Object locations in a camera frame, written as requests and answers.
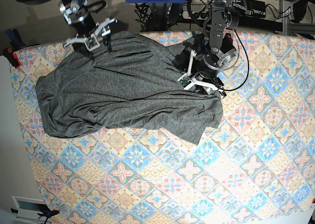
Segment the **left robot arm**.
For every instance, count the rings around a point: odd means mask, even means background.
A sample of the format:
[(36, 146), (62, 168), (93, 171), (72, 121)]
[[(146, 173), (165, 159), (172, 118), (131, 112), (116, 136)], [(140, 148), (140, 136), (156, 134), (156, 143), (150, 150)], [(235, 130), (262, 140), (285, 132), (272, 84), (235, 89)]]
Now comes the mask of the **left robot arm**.
[(199, 20), (191, 10), (192, 0), (187, 0), (190, 19), (202, 27), (202, 34), (195, 37), (190, 48), (189, 64), (186, 72), (179, 78), (185, 90), (202, 87), (207, 94), (219, 92), (226, 95), (222, 81), (217, 77), (219, 71), (226, 70), (239, 53), (233, 45), (228, 32), (236, 32), (243, 23), (250, 27), (251, 18), (247, 14), (250, 0), (209, 0), (206, 5), (208, 16)]

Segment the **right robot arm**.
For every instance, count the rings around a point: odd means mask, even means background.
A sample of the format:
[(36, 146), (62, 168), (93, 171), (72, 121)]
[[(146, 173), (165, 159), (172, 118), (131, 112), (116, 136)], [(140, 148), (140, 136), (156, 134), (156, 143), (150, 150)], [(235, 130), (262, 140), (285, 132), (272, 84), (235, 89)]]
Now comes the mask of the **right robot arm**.
[[(37, 5), (51, 0), (16, 0), (17, 2)], [(89, 0), (59, 0), (59, 10), (66, 23), (73, 27), (77, 34), (67, 39), (63, 46), (84, 45), (87, 51), (91, 52), (100, 47), (99, 37), (105, 39), (108, 51), (111, 51), (111, 29), (110, 24), (115, 23), (115, 18), (106, 18), (103, 22), (97, 23), (92, 13), (98, 13), (106, 7), (106, 1), (100, 0), (88, 4)]]

